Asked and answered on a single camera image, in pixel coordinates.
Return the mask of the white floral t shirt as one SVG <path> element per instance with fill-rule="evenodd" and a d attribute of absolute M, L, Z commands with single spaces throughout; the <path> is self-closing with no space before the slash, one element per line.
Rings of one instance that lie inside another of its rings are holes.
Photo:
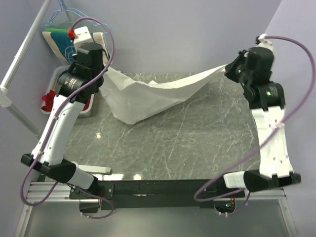
<path fill-rule="evenodd" d="M 225 65 L 222 65 L 171 82 L 157 83 L 152 80 L 145 83 L 108 68 L 103 75 L 100 92 L 113 116 L 133 125 L 185 102 L 208 82 L 222 76 L 224 70 Z"/>

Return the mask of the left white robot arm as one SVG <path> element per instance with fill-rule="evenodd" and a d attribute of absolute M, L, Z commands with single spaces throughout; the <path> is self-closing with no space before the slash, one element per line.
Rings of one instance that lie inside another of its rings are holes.
<path fill-rule="evenodd" d="M 47 177 L 80 187 L 87 198 L 100 193 L 98 179 L 66 160 L 64 152 L 80 112 L 103 84 L 103 73 L 102 46 L 95 42 L 82 44 L 75 61 L 58 79 L 52 111 L 38 144 L 21 157 L 23 164 Z"/>

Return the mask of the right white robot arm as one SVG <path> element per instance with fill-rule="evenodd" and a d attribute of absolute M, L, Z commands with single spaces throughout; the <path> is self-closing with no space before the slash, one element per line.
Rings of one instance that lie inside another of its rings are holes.
<path fill-rule="evenodd" d="M 257 170 L 231 172 L 217 184 L 217 193 L 228 197 L 234 188 L 251 192 L 299 184 L 301 175 L 291 165 L 285 137 L 285 96 L 283 87 L 270 80 L 273 52 L 264 47 L 252 47 L 239 52 L 225 66 L 225 77 L 239 83 L 255 121 L 260 144 L 260 164 Z"/>

